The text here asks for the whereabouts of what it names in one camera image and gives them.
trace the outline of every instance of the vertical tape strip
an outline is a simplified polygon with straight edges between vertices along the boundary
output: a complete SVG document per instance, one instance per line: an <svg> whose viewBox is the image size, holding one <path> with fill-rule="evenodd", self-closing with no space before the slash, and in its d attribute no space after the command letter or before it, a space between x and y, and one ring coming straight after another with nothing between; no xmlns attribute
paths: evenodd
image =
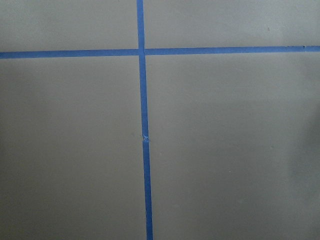
<svg viewBox="0 0 320 240"><path fill-rule="evenodd" d="M149 129L148 129L148 99L147 99L147 75L145 56L145 24L144 2L136 0L137 28L138 28L138 54L140 70L140 98L141 98L141 122L142 122L142 150L144 171L144 198L146 216L146 239L153 240L152 225L152 201L151 201L151 177L150 177L150 154L149 154Z"/></svg>

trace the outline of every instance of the blue tape strip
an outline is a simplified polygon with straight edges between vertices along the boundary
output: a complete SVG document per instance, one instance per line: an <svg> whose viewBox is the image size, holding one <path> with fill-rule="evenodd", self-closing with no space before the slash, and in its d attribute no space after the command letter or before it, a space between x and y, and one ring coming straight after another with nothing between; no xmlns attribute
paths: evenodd
<svg viewBox="0 0 320 240"><path fill-rule="evenodd" d="M143 23L138 24L139 49L9 51L9 52L0 52L0 59L72 58L72 57L139 56L139 55L320 52L320 46L244 46L244 47L195 47L195 48L145 49L144 48L145 33L142 27L143 25L144 25Z"/></svg>
<svg viewBox="0 0 320 240"><path fill-rule="evenodd" d="M245 47L195 47L195 48L145 49L145 55L243 54L243 53L292 53L292 52L320 52L320 46L245 46Z"/></svg>
<svg viewBox="0 0 320 240"><path fill-rule="evenodd" d="M136 8L137 8L138 47L139 47L138 52L139 52L139 70L140 70L141 122L142 122L142 136L143 136L142 150L143 150L143 171L144 171L146 239L153 240L154 236L153 236L153 224L152 224L151 176L150 176L150 154L149 154L144 1L136 0Z"/></svg>
<svg viewBox="0 0 320 240"><path fill-rule="evenodd" d="M138 49L11 51L11 52L0 52L0 59L137 56L137 55L139 55Z"/></svg>

